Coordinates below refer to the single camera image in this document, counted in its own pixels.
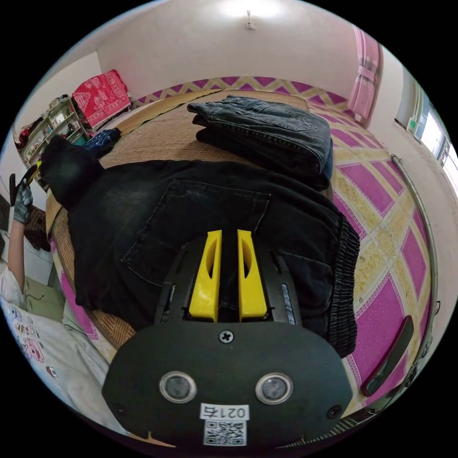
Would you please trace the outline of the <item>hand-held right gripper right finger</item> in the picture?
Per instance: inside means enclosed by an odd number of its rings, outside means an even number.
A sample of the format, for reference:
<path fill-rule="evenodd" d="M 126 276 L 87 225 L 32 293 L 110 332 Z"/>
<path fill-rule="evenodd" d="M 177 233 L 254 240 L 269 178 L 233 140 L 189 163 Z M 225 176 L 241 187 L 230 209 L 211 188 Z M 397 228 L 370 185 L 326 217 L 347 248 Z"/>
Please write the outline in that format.
<path fill-rule="evenodd" d="M 239 319 L 262 319 L 267 303 L 250 231 L 237 231 Z"/>

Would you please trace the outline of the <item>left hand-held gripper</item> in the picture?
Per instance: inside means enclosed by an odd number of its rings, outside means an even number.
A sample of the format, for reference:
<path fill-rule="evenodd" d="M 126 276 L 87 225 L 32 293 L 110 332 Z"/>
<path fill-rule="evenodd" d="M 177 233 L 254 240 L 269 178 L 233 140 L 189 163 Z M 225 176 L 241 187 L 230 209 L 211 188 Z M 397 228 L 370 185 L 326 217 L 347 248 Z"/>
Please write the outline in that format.
<path fill-rule="evenodd" d="M 42 161 L 38 160 L 32 167 L 30 167 L 21 180 L 21 185 L 25 188 L 38 176 Z"/>

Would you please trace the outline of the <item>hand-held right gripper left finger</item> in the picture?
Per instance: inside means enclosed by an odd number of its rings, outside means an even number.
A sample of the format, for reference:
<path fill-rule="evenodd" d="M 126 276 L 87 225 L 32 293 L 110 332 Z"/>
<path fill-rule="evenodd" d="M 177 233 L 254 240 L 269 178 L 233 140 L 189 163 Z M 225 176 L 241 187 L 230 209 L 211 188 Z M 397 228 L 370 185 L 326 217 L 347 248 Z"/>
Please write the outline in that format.
<path fill-rule="evenodd" d="M 222 231 L 210 231 L 203 247 L 189 304 L 193 319 L 218 320 Z"/>

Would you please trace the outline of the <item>person's left hand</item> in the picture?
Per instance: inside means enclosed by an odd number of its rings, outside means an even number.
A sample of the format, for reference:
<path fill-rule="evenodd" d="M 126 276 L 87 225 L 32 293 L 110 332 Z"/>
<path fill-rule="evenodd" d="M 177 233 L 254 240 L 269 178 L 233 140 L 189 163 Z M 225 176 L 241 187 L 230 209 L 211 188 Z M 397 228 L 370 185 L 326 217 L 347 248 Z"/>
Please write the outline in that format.
<path fill-rule="evenodd" d="M 14 220 L 22 225 L 26 225 L 30 219 L 32 204 L 33 197 L 30 186 L 20 184 L 14 204 Z"/>

